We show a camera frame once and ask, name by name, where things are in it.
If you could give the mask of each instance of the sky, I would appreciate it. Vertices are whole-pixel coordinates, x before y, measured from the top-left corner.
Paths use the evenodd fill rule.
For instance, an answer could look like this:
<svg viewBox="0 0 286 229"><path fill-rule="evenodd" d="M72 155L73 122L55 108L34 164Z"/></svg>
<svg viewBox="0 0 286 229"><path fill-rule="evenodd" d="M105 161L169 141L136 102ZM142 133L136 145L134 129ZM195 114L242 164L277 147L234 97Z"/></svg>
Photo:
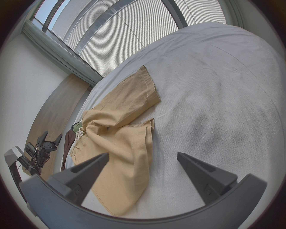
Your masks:
<svg viewBox="0 0 286 229"><path fill-rule="evenodd" d="M45 23L49 13L51 12L52 8L55 6L58 0L45 0L41 7L39 8L38 12L35 15L35 18L37 18L42 24ZM57 12L55 13L48 29L52 29L57 18L59 17L62 10L65 8L65 6L69 3L70 0L64 0L64 2L61 4L61 6L58 8Z"/></svg>

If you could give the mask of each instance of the bed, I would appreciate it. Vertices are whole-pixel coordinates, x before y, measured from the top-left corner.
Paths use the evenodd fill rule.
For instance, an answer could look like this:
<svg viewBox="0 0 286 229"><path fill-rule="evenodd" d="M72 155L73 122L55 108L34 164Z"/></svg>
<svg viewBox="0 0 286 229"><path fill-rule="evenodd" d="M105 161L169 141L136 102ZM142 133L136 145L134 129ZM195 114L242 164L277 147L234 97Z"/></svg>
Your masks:
<svg viewBox="0 0 286 229"><path fill-rule="evenodd" d="M150 182L123 217L160 218L204 205L176 159L177 152L268 182L253 222L285 175L285 61L263 39L216 22L192 25L141 49L90 92L76 122L122 80L145 65L161 103L133 123L154 118ZM73 166L68 155L66 168ZM90 191L83 207L109 213Z"/></svg>

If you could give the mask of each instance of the green curtain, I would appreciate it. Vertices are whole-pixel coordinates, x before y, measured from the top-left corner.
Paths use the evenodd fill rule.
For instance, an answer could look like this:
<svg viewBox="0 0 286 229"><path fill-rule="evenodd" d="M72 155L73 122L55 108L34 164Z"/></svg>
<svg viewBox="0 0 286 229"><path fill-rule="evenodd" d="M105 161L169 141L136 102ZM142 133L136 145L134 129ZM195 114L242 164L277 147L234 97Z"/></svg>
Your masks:
<svg viewBox="0 0 286 229"><path fill-rule="evenodd" d="M59 43L35 26L30 20L25 22L22 33L24 33L50 58L89 83L91 87L94 87L102 80L102 77L96 71L67 51Z"/></svg>

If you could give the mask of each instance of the drawstring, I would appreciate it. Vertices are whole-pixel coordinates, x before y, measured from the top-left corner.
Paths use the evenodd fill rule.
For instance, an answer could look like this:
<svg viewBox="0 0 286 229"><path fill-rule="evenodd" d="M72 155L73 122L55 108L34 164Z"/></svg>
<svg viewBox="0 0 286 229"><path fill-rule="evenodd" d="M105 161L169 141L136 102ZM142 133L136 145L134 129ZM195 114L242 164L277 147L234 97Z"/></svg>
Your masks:
<svg viewBox="0 0 286 229"><path fill-rule="evenodd" d="M79 128L78 132L76 132L76 140L75 142L73 143L72 147L71 147L71 152L69 153L69 155L72 157L74 155L74 148L77 144L77 142L80 140L80 138L84 135L84 131L81 128Z"/></svg>

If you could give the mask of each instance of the wooden headboard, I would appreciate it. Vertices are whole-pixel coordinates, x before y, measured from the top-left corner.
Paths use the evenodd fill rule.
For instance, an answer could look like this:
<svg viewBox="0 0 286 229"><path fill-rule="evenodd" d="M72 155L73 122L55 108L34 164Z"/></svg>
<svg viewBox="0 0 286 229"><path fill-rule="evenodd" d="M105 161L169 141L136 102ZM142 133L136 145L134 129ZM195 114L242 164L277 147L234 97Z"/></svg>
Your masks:
<svg viewBox="0 0 286 229"><path fill-rule="evenodd" d="M89 84L87 82L74 74L70 74L64 79L49 96L37 114L27 137L26 144L31 142L35 145L38 137L45 131L49 132L46 141L54 141L61 133L63 134L61 141L65 141L65 133L63 133L65 126L88 87ZM47 180L53 174L56 153L57 151L50 153L51 158L42 168L41 177L44 180ZM25 155L28 159L31 159L26 152Z"/></svg>

